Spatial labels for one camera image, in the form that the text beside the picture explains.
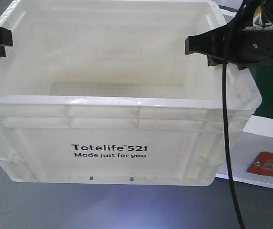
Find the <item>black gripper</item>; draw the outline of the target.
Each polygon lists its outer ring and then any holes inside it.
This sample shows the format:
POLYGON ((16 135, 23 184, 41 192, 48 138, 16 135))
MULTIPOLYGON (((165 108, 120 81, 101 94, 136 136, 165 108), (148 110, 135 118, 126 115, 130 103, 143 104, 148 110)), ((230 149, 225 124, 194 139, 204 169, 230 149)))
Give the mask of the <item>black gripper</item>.
POLYGON ((273 0, 245 0, 244 8, 229 23, 188 36, 185 54, 203 54, 208 66, 223 64, 228 32, 227 61, 240 67, 269 65, 273 60, 273 0))

